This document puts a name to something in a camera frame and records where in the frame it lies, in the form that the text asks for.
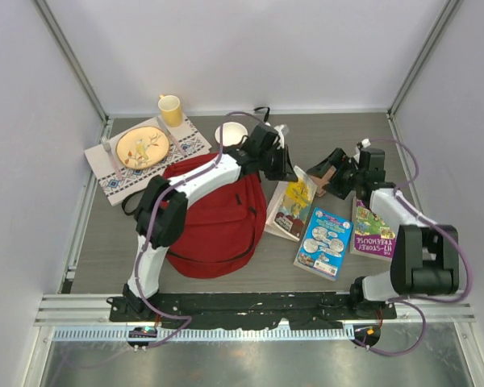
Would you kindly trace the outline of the red student backpack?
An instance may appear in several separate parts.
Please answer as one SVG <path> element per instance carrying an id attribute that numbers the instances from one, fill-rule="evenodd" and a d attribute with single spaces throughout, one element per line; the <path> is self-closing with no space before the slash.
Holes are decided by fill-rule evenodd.
<path id="1" fill-rule="evenodd" d="M 212 153 L 177 162 L 157 176 L 177 177 L 216 156 Z M 265 216 L 259 174 L 246 176 L 188 209 L 185 230 L 164 260 L 186 277 L 207 279 L 232 273 L 251 259 L 263 234 Z"/>

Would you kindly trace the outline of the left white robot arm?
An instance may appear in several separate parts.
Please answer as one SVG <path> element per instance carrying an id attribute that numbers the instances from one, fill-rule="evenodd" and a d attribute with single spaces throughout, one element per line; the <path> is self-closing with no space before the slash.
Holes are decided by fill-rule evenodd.
<path id="1" fill-rule="evenodd" d="M 151 298 L 159 290 L 163 260 L 185 230 L 186 214 L 197 201 L 227 185 L 262 171 L 271 181 L 297 181 L 285 143 L 286 125 L 256 126 L 243 142 L 225 150 L 188 173 L 148 184 L 135 211 L 138 237 L 132 275 L 123 287 L 128 313 L 148 321 L 155 313 Z"/>

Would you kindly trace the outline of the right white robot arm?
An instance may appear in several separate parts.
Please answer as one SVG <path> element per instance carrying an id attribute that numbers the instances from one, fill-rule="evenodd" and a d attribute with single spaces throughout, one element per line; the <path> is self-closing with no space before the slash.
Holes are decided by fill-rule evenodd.
<path id="1" fill-rule="evenodd" d="M 352 315 L 367 318 L 389 303 L 407 299 L 444 304 L 461 300 L 456 228 L 424 218 L 386 179 L 383 150 L 359 147 L 355 156 L 348 156 L 336 148 L 307 174 L 320 190 L 337 198 L 354 192 L 396 235 L 389 270 L 352 283 L 343 304 Z"/>

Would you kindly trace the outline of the yellow teal paperback book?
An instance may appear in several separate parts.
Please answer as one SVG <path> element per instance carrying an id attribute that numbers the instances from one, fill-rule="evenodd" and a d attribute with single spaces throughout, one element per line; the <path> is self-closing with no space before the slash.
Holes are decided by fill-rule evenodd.
<path id="1" fill-rule="evenodd" d="M 299 241 L 307 223 L 317 190 L 316 183 L 297 165 L 296 182 L 280 181 L 267 208 L 264 231 L 285 239 Z"/>

